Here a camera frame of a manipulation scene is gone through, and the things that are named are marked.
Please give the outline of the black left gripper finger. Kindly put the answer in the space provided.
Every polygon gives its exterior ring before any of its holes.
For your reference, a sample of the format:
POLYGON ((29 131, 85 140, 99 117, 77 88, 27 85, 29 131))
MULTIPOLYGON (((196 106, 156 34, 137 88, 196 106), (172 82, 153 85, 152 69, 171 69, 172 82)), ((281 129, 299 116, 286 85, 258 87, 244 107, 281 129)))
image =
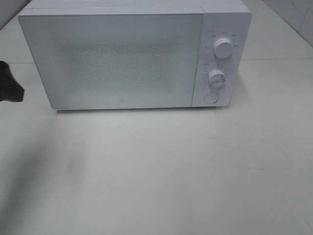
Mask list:
POLYGON ((9 65, 0 62, 0 100, 9 102, 22 102, 24 88, 13 77, 9 65))

